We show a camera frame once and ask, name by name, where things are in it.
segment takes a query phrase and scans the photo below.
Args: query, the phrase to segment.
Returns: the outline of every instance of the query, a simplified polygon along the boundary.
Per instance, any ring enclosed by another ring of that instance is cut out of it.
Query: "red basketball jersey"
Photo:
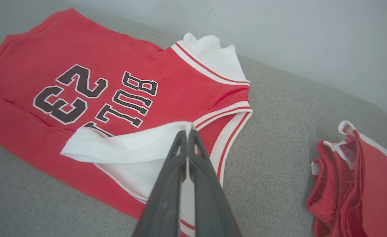
[[[0,45],[0,145],[138,218],[144,204],[95,165],[59,154],[73,132],[88,126],[113,136],[192,122],[222,183],[228,150],[252,114],[249,84],[234,48],[221,49],[215,37],[163,50],[68,9]]]

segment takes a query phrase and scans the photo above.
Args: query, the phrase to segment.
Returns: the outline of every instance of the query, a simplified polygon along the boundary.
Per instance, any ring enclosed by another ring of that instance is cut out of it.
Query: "gray upholstery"
[[[162,48],[173,36],[57,0],[0,0],[0,43],[74,7],[117,32]],[[342,120],[387,149],[387,114],[317,82],[240,56],[254,114],[227,159],[224,192],[244,236],[311,236],[305,202],[319,140],[341,141]],[[136,220],[42,173],[0,147],[0,236],[130,236]]]

